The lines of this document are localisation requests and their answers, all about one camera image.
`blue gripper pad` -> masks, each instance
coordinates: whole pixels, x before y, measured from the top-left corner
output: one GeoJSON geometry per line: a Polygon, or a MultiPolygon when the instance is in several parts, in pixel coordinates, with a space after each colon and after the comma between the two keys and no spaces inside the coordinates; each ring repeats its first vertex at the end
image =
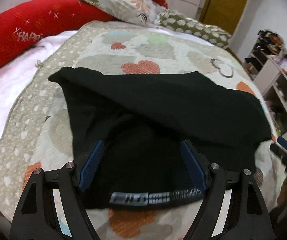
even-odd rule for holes
{"type": "Polygon", "coordinates": [[[202,168],[200,167],[195,156],[185,141],[181,142],[180,153],[190,174],[191,180],[196,186],[196,189],[199,189],[205,193],[207,189],[205,184],[205,173],[203,172],[202,168]]]}
{"type": "Polygon", "coordinates": [[[85,166],[83,166],[80,172],[80,182],[78,189],[81,192],[84,192],[87,188],[90,187],[92,179],[98,169],[99,163],[104,155],[104,145],[103,141],[100,140],[96,147],[93,149],[93,152],[90,154],[85,166]]]}

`green polka dot pillow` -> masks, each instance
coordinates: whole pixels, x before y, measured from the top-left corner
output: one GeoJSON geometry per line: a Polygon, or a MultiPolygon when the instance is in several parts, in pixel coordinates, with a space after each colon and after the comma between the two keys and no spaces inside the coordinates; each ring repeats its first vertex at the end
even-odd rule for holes
{"type": "Polygon", "coordinates": [[[185,15],[165,9],[160,14],[160,25],[180,33],[188,33],[223,49],[228,48],[231,35],[215,25],[205,25],[185,15]]]}

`black fabric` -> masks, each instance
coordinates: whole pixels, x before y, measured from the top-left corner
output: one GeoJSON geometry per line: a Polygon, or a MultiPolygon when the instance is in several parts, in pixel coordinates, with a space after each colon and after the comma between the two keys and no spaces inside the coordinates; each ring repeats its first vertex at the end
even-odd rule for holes
{"type": "Polygon", "coordinates": [[[84,196],[87,208],[107,207],[113,192],[194,188],[179,151],[184,139],[226,170],[255,171],[255,150],[271,138],[255,96],[198,72],[103,75],[65,67],[49,80],[64,92],[74,157],[87,152],[92,139],[105,141],[106,154],[84,196]]]}

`white star print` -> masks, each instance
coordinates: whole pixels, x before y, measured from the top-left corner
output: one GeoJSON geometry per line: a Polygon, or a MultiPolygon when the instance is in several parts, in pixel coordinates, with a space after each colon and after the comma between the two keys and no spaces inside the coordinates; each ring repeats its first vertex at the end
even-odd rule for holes
{"type": "Polygon", "coordinates": [[[18,31],[20,31],[20,29],[21,28],[17,29],[17,26],[16,26],[16,30],[12,34],[16,33],[18,35],[18,31]]]}

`pink sheet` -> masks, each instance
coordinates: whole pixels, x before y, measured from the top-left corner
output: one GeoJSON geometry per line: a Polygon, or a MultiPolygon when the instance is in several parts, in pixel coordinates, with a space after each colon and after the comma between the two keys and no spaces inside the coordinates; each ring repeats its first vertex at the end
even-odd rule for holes
{"type": "Polygon", "coordinates": [[[14,101],[30,83],[37,70],[37,60],[44,61],[75,33],[77,31],[66,31],[46,37],[0,69],[0,138],[14,101]]]}

